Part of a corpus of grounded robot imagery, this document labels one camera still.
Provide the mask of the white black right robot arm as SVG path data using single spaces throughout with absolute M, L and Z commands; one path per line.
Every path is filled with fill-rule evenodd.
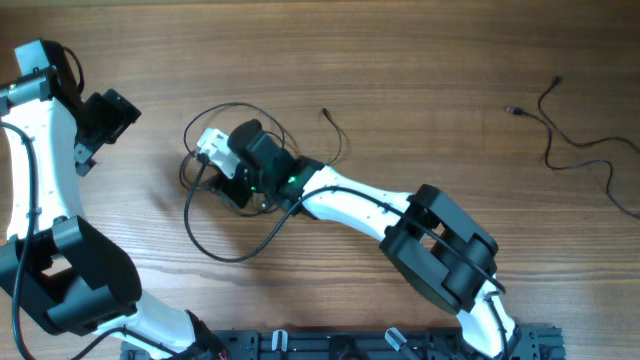
M 446 193 L 427 184 L 409 193 L 351 180 L 321 161 L 293 156 L 256 119 L 231 134 L 206 129 L 197 153 L 219 172 L 215 191 L 239 208 L 261 194 L 289 216 L 303 213 L 374 238 L 421 296 L 456 316 L 473 351 L 508 356 L 515 322 L 499 299 L 499 247 Z

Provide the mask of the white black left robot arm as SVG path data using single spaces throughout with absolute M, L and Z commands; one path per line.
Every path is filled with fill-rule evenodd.
M 83 98 L 79 60 L 58 42 L 35 39 L 15 57 L 21 74 L 1 88 L 13 199 L 1 286 L 21 356 L 28 315 L 51 335 L 116 337 L 153 359 L 224 358 L 207 326 L 145 292 L 128 254 L 86 219 L 78 180 L 139 110 L 114 90 Z

